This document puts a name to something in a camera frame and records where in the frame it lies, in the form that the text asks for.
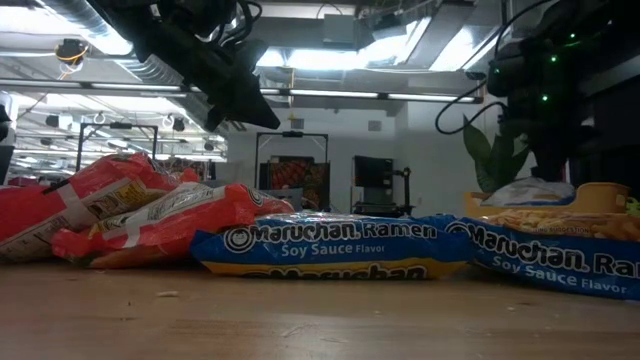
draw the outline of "ceiling pipe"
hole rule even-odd
[[[82,36],[98,50],[112,55],[112,49],[126,49],[126,42],[86,0],[35,0],[54,16],[76,25]],[[143,83],[181,84],[182,77],[170,66],[155,56],[140,63],[137,59],[117,60],[116,63],[140,79]],[[183,98],[170,98],[169,101],[184,108],[192,119],[204,126],[209,105],[203,94],[188,94]],[[228,130],[225,123],[221,127]]]

